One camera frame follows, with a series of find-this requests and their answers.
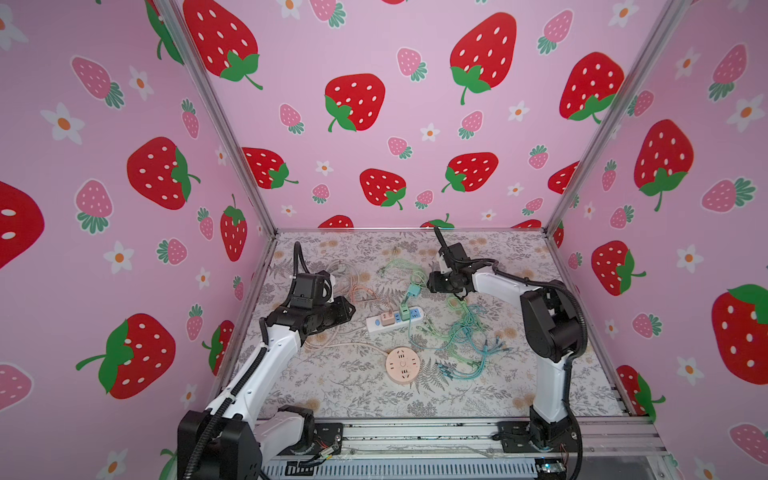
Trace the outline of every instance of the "red strawberry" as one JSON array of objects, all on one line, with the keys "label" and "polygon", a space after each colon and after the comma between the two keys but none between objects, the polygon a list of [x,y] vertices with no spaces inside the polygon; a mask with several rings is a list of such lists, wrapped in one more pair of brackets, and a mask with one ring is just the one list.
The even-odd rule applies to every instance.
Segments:
[{"label": "red strawberry", "polygon": [[652,422],[656,422],[656,408],[654,403],[664,403],[667,401],[664,396],[658,400],[653,400],[650,393],[650,387],[643,377],[629,365],[622,365],[616,369],[621,380],[621,385],[627,392],[627,396],[632,403],[632,410],[638,415],[648,415]]},{"label": "red strawberry", "polygon": [[109,227],[107,217],[112,215],[112,199],[107,188],[98,180],[87,180],[74,197],[74,205],[81,211],[78,222],[83,231],[95,235]]},{"label": "red strawberry", "polygon": [[184,101],[181,102],[181,110],[181,121],[184,122],[184,126],[187,127],[187,131],[190,132],[190,137],[197,138],[197,134],[200,133],[200,122],[195,116],[196,111],[189,98],[185,98]]},{"label": "red strawberry", "polygon": [[645,276],[634,272],[634,257],[624,242],[614,240],[600,245],[592,252],[592,270],[608,293],[619,296],[629,290],[633,276]]},{"label": "red strawberry", "polygon": [[219,222],[219,231],[221,240],[224,242],[224,249],[227,256],[233,262],[240,259],[245,247],[245,240],[248,237],[248,224],[245,221],[243,211],[237,208],[235,196],[232,195],[232,205],[224,210]]},{"label": "red strawberry", "polygon": [[301,115],[295,108],[288,104],[280,105],[280,121],[288,127],[288,131],[294,135],[304,132],[304,124],[301,123]]},{"label": "red strawberry", "polygon": [[317,228],[354,228],[355,225],[344,215],[336,215],[322,222]]},{"label": "red strawberry", "polygon": [[98,100],[103,100],[108,107],[120,110],[125,102],[120,85],[111,81],[106,68],[95,61],[75,55],[72,57],[72,71],[78,76],[88,93]]},{"label": "red strawberry", "polygon": [[526,220],[525,222],[520,222],[517,225],[512,226],[512,228],[541,228],[541,220]]},{"label": "red strawberry", "polygon": [[328,197],[330,196],[331,193],[328,191],[328,185],[320,184],[312,189],[312,200],[314,200],[316,204],[324,204],[328,201]]},{"label": "red strawberry", "polygon": [[549,190],[552,190],[556,194],[562,195],[565,192],[565,189],[568,187],[568,184],[571,182],[571,178],[574,176],[576,167],[578,167],[578,162],[558,170],[551,177],[549,177],[549,181],[547,182],[547,187],[549,187]]},{"label": "red strawberry", "polygon": [[45,229],[32,198],[0,181],[0,268],[32,246]]},{"label": "red strawberry", "polygon": [[565,40],[571,30],[574,21],[572,10],[563,10],[544,26],[544,36],[538,39],[538,53],[549,55],[558,47],[558,43]]},{"label": "red strawberry", "polygon": [[743,207],[752,201],[755,190],[757,187],[746,178],[739,178],[735,182],[730,179],[721,180],[701,197],[701,206],[724,214],[734,207]]},{"label": "red strawberry", "polygon": [[565,228],[563,228],[562,220],[560,223],[558,223],[558,227],[554,229],[552,238],[554,239],[554,244],[557,246],[557,248],[560,248],[560,245],[563,244],[563,240],[565,240]]},{"label": "red strawberry", "polygon": [[336,0],[310,0],[315,16],[321,22],[328,22],[331,28],[341,28],[344,25],[344,7]]},{"label": "red strawberry", "polygon": [[235,280],[232,281],[232,288],[235,289],[235,298],[242,300],[245,286],[243,285],[243,280],[239,276],[235,276]]},{"label": "red strawberry", "polygon": [[406,195],[406,181],[399,175],[384,170],[369,168],[360,174],[360,187],[371,204],[377,207],[400,206],[400,200]]},{"label": "red strawberry", "polygon": [[573,270],[576,270],[578,267],[581,266],[581,253],[579,252],[573,252],[571,256],[568,258],[568,266],[572,268]]},{"label": "red strawberry", "polygon": [[368,130],[376,122],[386,90],[379,77],[370,73],[337,77],[326,85],[326,110],[345,130]]},{"label": "red strawberry", "polygon": [[603,191],[607,192],[613,187],[616,181],[616,162],[611,158],[607,164],[605,164],[605,172],[603,172]]},{"label": "red strawberry", "polygon": [[712,327],[726,368],[749,383],[768,384],[768,290],[742,285],[718,296]]},{"label": "red strawberry", "polygon": [[189,200],[190,178],[200,183],[187,171],[187,159],[166,137],[153,138],[131,154],[127,172],[138,193],[168,210],[178,210]]},{"label": "red strawberry", "polygon": [[455,228],[453,223],[448,223],[448,218],[451,216],[451,214],[445,214],[445,220],[440,220],[439,218],[436,218],[434,220],[430,220],[429,222],[422,223],[421,228],[433,228],[433,227],[440,227],[440,228]]},{"label": "red strawberry", "polygon": [[634,184],[649,197],[659,196],[654,211],[661,208],[661,197],[680,185],[694,164],[694,147],[672,121],[655,123],[643,140],[634,165]]},{"label": "red strawberry", "polygon": [[424,210],[429,206],[429,204],[432,203],[432,200],[435,198],[435,195],[432,193],[431,190],[424,190],[416,197],[416,208],[419,210]]},{"label": "red strawberry", "polygon": [[560,116],[581,121],[611,106],[624,82],[624,71],[604,53],[594,51],[578,61],[560,98]]},{"label": "red strawberry", "polygon": [[421,81],[427,76],[427,64],[422,61],[422,54],[411,48],[400,48],[397,51],[397,66],[400,73],[410,77],[411,81]]},{"label": "red strawberry", "polygon": [[549,154],[547,153],[547,148],[544,145],[536,145],[536,147],[531,149],[531,153],[529,155],[531,155],[531,157],[528,159],[528,164],[530,164],[536,170],[544,168],[547,160],[549,160]]},{"label": "red strawberry", "polygon": [[250,171],[256,178],[256,185],[264,189],[282,187],[286,182],[298,184],[298,181],[288,180],[288,165],[282,157],[265,148],[243,147],[243,153]]},{"label": "red strawberry", "polygon": [[632,320],[632,328],[634,328],[634,331],[640,333],[641,336],[647,339],[661,335],[661,325],[662,323],[659,321],[659,317],[655,316],[653,313],[650,313],[649,315],[641,313]]},{"label": "red strawberry", "polygon": [[170,333],[155,318],[137,313],[109,334],[106,354],[85,359],[75,368],[104,359],[98,371],[101,386],[116,399],[128,399],[160,378],[175,356],[176,342]]},{"label": "red strawberry", "polygon": [[145,0],[144,3],[147,6],[147,16],[149,17],[150,25],[152,25],[157,36],[160,37],[160,42],[157,43],[157,59],[163,59],[160,56],[160,47],[165,45],[165,51],[168,52],[170,57],[184,65],[184,60],[181,59],[181,54],[179,54],[178,48],[176,48],[173,39],[170,37],[168,28],[165,26],[165,22],[163,21],[160,12],[157,10],[154,0]]},{"label": "red strawberry", "polygon": [[190,318],[187,320],[187,338],[189,338],[190,342],[194,342],[203,329],[203,307],[195,303],[190,309],[189,316]]},{"label": "red strawberry", "polygon": [[624,205],[624,208],[617,208],[613,215],[611,215],[610,224],[613,228],[622,229],[627,226],[627,223],[632,223],[634,218],[634,209],[631,205]]},{"label": "red strawberry", "polygon": [[197,211],[197,221],[200,222],[200,233],[206,240],[214,239],[214,219],[208,214],[208,210],[200,208]]},{"label": "red strawberry", "polygon": [[178,265],[187,258],[187,248],[179,240],[171,238],[157,245],[157,259],[163,263]]},{"label": "red strawberry", "polygon": [[389,147],[389,153],[402,159],[410,158],[413,150],[408,146],[408,142],[402,138],[390,137],[386,142]]},{"label": "red strawberry", "polygon": [[205,68],[217,77],[240,81],[259,68],[259,46],[253,33],[214,0],[184,0],[184,20]]},{"label": "red strawberry", "polygon": [[235,329],[235,325],[229,320],[224,320],[221,325],[216,328],[214,336],[210,339],[210,346],[205,344],[203,340],[203,347],[210,350],[208,354],[208,365],[210,371],[214,375],[219,374],[219,367],[222,360],[224,360],[224,354],[227,353],[227,347],[230,345],[230,339],[232,338],[232,332]]},{"label": "red strawberry", "polygon": [[714,83],[710,85],[710,100],[725,98],[736,88],[733,83],[741,78],[745,70],[746,45],[742,43],[731,48],[712,73]]},{"label": "red strawberry", "polygon": [[480,127],[482,127],[482,112],[480,110],[473,111],[462,120],[462,127],[459,128],[458,135],[462,140],[469,140],[475,136],[475,132],[480,130]]},{"label": "red strawberry", "polygon": [[491,152],[463,154],[448,162],[445,179],[450,182],[441,190],[452,187],[457,192],[473,192],[493,175],[498,167],[498,157]]},{"label": "red strawberry", "polygon": [[751,423],[741,423],[728,431],[733,444],[763,465],[768,465],[768,432]]},{"label": "red strawberry", "polygon": [[34,385],[35,381],[21,367],[0,362],[0,412],[27,398]]},{"label": "red strawberry", "polygon": [[541,205],[543,204],[544,204],[544,199],[541,197],[535,198],[529,201],[528,203],[525,204],[525,208],[523,209],[523,215],[525,215],[526,217],[528,215],[533,215],[533,213],[536,210],[540,209]]},{"label": "red strawberry", "polygon": [[648,90],[643,90],[639,95],[635,95],[627,108],[627,115],[630,117],[640,117],[654,103],[654,94]]},{"label": "red strawberry", "polygon": [[451,51],[453,81],[474,94],[491,90],[509,73],[518,24],[508,13],[495,13],[474,27]]}]

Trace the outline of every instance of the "power strip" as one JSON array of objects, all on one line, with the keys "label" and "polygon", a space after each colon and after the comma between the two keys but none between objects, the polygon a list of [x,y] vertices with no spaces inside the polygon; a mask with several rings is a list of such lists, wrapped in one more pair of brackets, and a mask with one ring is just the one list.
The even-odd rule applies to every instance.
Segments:
[{"label": "power strip", "polygon": [[[412,306],[410,308],[410,311],[411,311],[411,324],[417,325],[424,320],[424,310],[422,310],[421,307]],[[366,318],[366,326],[368,326],[368,332],[371,335],[374,335],[376,333],[388,332],[390,330],[398,329],[403,326],[408,327],[408,320],[406,320],[405,322],[402,321],[400,312],[390,311],[390,312],[384,312],[384,313],[394,313],[395,322],[392,325],[382,325],[381,315],[370,316]]]}]

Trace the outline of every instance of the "round power strip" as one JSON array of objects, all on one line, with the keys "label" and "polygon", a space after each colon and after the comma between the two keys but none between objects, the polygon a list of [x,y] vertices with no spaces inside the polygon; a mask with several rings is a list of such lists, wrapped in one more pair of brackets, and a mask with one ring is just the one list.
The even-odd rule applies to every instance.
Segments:
[{"label": "round power strip", "polygon": [[408,385],[419,374],[421,360],[416,352],[408,347],[400,346],[386,357],[386,371],[389,378],[400,385]]}]

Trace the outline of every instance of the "white flower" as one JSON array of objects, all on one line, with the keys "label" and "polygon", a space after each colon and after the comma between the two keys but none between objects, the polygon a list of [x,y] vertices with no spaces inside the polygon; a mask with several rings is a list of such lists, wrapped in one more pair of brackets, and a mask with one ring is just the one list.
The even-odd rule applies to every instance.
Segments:
[{"label": "white flower", "polygon": [[516,197],[520,194],[520,192],[525,190],[523,187],[520,186],[520,182],[512,185],[511,187],[507,187],[507,188],[509,189],[509,191],[507,192],[507,195],[508,196],[509,195],[515,195]]},{"label": "white flower", "polygon": [[303,0],[277,0],[277,3],[279,3],[283,8],[283,18],[286,18],[288,15],[294,17],[296,20],[299,19],[299,7],[301,6],[301,2]]},{"label": "white flower", "polygon": [[227,165],[227,152],[221,145],[216,149],[216,161],[219,162],[219,165]]},{"label": "white flower", "polygon": [[199,282],[198,290],[202,290],[204,286],[210,286],[210,272],[206,271],[204,266],[200,267],[200,273],[195,275],[194,279]]},{"label": "white flower", "polygon": [[584,217],[588,218],[589,220],[592,220],[592,214],[594,213],[594,207],[592,207],[592,202],[584,205]]},{"label": "white flower", "polygon": [[435,138],[437,138],[437,134],[440,133],[440,130],[435,128],[435,124],[429,124],[427,128],[422,128],[422,133],[422,141],[435,141]]},{"label": "white flower", "polygon": [[750,4],[750,0],[730,0],[728,9],[735,8],[737,12],[741,13],[746,10],[746,6]]},{"label": "white flower", "polygon": [[630,16],[640,10],[640,7],[632,5],[633,3],[634,0],[625,0],[622,3],[614,4],[614,16],[611,18],[611,21],[608,22],[608,26],[611,27],[618,24],[620,27],[626,27],[627,20]]},{"label": "white flower", "polygon": [[109,452],[107,455],[107,465],[99,470],[96,474],[98,480],[112,480],[116,475],[120,475],[125,472],[125,455],[128,453],[128,449],[123,450],[119,454],[116,452]]},{"label": "white flower", "polygon": [[128,66],[128,69],[131,70],[131,79],[128,81],[128,84],[136,90],[139,90],[141,100],[146,101],[147,95],[152,95],[154,93],[152,87],[147,83],[147,72],[137,71],[131,65]]},{"label": "white flower", "polygon": [[739,132],[745,131],[746,126],[752,120],[758,120],[766,116],[766,112],[760,108],[761,103],[763,103],[763,94],[757,95],[752,101],[738,100],[736,102],[736,113],[728,117],[725,123],[729,125],[736,124]]},{"label": "white flower", "polygon": [[688,48],[688,51],[685,52],[685,56],[678,60],[674,65],[677,67],[677,73],[674,75],[674,79],[677,80],[683,75],[690,77],[690,74],[694,71],[694,64],[699,60],[700,56],[701,53],[694,53],[693,47]]},{"label": "white flower", "polygon": [[691,385],[696,385],[696,379],[704,378],[704,374],[696,368],[696,359],[690,358],[685,360],[682,357],[677,357],[677,362],[680,363],[680,368],[677,369],[677,374],[688,379]]},{"label": "white flower", "polygon": [[332,171],[333,169],[330,166],[330,162],[317,162],[317,168],[315,169],[315,172],[320,172],[327,177],[328,174]]},{"label": "white flower", "polygon": [[5,51],[11,49],[11,40],[20,41],[26,43],[27,37],[21,30],[13,25],[13,13],[11,7],[0,4],[0,25],[4,28],[0,29],[0,48]]},{"label": "white flower", "polygon": [[112,274],[120,270],[132,270],[131,257],[134,255],[134,249],[123,248],[120,242],[114,243],[114,251],[104,254],[104,260],[112,262]]},{"label": "white flower", "polygon": [[69,116],[69,110],[61,102],[56,105],[56,111],[43,110],[40,111],[40,115],[43,116],[49,124],[53,125],[53,139],[63,140],[69,138],[78,145],[83,144],[83,140],[80,139],[78,133],[84,126],[85,122],[79,118],[73,118]]},{"label": "white flower", "polygon": [[711,463],[704,463],[697,457],[694,457],[696,462],[696,476],[701,480],[719,480],[715,475],[715,465]]},{"label": "white flower", "polygon": [[618,333],[619,329],[616,328],[616,325],[614,324],[614,321],[611,320],[605,320],[605,332],[611,336],[611,338],[616,338],[616,334]]},{"label": "white flower", "polygon": [[197,400],[197,397],[194,395],[194,391],[197,390],[197,385],[190,385],[187,384],[187,391],[184,392],[184,394],[181,396],[181,402],[184,404],[185,409],[190,408],[190,403]]},{"label": "white flower", "polygon": [[687,268],[689,272],[696,271],[696,264],[704,261],[704,257],[696,255],[696,246],[690,245],[687,249],[677,249],[677,256],[680,258],[677,261],[677,268]]},{"label": "white flower", "polygon": [[513,105],[509,108],[509,118],[507,120],[523,121],[523,115],[531,111],[530,108],[525,106],[525,102],[520,100],[520,103]]}]

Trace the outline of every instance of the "pink wall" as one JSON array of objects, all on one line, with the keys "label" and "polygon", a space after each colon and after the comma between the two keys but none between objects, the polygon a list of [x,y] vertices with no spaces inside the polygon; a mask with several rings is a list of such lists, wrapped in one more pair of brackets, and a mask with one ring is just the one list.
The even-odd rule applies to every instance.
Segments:
[{"label": "pink wall", "polygon": [[[71,3],[0,5],[2,477],[164,478],[179,420],[204,407],[214,381],[201,342],[237,319],[233,279],[248,290],[266,237],[231,164],[217,161],[220,140],[187,70],[165,47],[157,58],[146,4]],[[104,70],[80,59],[73,70],[75,56]],[[119,110],[105,100],[110,84]],[[140,150],[157,137],[168,140]],[[188,201],[176,148],[201,180]],[[232,194],[247,222],[237,261],[220,234]],[[171,241],[168,263],[158,260],[164,239],[186,256]]]},{"label": "pink wall", "polygon": [[[336,215],[356,227],[418,227],[446,214],[457,227],[546,223],[561,198],[550,187],[567,183],[597,126],[567,118],[582,95],[597,94],[597,105],[615,93],[664,1],[219,3],[183,2],[210,80],[276,225],[314,228]],[[473,79],[463,68],[474,65],[483,72]],[[531,154],[539,145],[547,150]],[[481,168],[467,167],[473,158]],[[449,186],[449,165],[468,169],[454,179],[467,191]]]},{"label": "pink wall", "polygon": [[[650,106],[638,92],[564,219],[559,252],[596,334],[625,381],[644,379],[636,408],[655,409],[689,480],[768,478],[765,18],[764,2],[692,5],[641,89]],[[629,276],[630,252],[645,276]]]}]

